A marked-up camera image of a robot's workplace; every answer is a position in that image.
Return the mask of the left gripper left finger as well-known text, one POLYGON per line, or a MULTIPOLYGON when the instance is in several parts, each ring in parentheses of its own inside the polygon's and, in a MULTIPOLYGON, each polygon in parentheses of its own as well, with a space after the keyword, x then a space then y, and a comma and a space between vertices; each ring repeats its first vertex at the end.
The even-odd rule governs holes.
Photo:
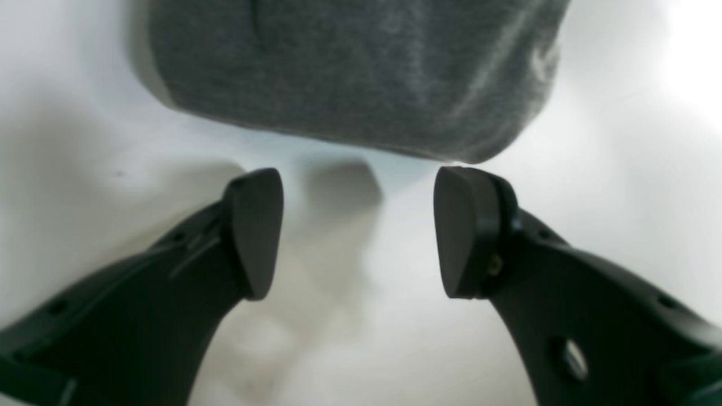
POLYGON ((148 249, 88 275, 2 330, 2 395, 31 405, 186 405, 219 325, 274 279, 284 192, 276 169, 148 249))

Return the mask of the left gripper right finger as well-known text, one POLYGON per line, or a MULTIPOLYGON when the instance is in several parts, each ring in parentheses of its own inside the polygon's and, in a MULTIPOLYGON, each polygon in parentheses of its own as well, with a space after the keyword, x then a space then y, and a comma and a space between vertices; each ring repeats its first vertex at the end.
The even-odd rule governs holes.
POLYGON ((442 167, 444 292, 490 301, 539 405, 719 405, 720 328, 520 208, 507 180, 442 167))

